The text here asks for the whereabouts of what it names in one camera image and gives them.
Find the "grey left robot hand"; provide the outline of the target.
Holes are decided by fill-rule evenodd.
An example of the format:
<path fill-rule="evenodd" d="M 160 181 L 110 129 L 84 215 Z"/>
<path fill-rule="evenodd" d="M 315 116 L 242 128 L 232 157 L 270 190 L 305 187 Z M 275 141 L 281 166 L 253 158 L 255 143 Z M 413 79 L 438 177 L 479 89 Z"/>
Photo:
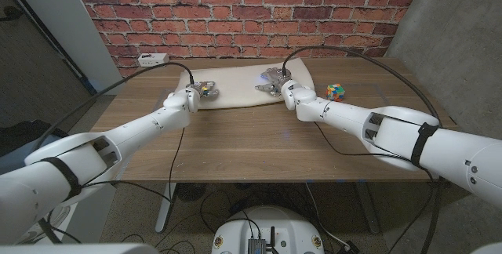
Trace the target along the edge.
<path fill-rule="evenodd" d="M 219 95 L 214 81 L 194 82 L 193 84 L 186 85 L 186 87 L 197 91 L 200 97 L 216 98 Z"/>

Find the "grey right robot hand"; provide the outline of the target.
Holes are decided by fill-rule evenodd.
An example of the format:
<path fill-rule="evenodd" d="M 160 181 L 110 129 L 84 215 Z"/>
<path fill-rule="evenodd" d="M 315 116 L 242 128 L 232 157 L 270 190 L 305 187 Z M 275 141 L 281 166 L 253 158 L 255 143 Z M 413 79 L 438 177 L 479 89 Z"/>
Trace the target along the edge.
<path fill-rule="evenodd" d="M 268 68 L 260 76 L 267 80 L 267 84 L 256 85 L 255 89 L 270 93 L 272 96 L 281 96 L 283 85 L 291 80 L 291 72 L 285 68 Z"/>

